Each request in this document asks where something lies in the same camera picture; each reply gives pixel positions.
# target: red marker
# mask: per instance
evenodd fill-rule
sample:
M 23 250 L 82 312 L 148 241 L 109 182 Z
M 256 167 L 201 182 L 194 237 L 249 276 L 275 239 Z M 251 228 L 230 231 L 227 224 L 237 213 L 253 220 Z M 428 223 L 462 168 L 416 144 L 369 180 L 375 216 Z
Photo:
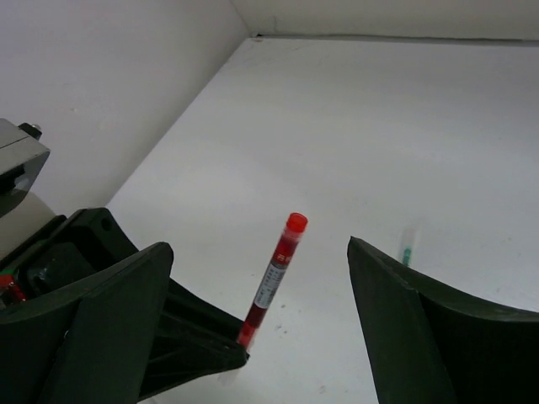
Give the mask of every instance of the red marker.
M 247 350 L 250 348 L 254 335 L 264 320 L 266 311 L 270 308 L 271 301 L 277 289 L 279 289 L 280 282 L 285 276 L 286 268 L 292 260 L 297 244 L 302 239 L 306 228 L 307 218 L 299 213 L 292 213 L 286 222 L 273 257 L 269 261 L 262 282 L 260 282 L 259 290 L 254 296 L 251 309 L 237 337 L 237 341 Z

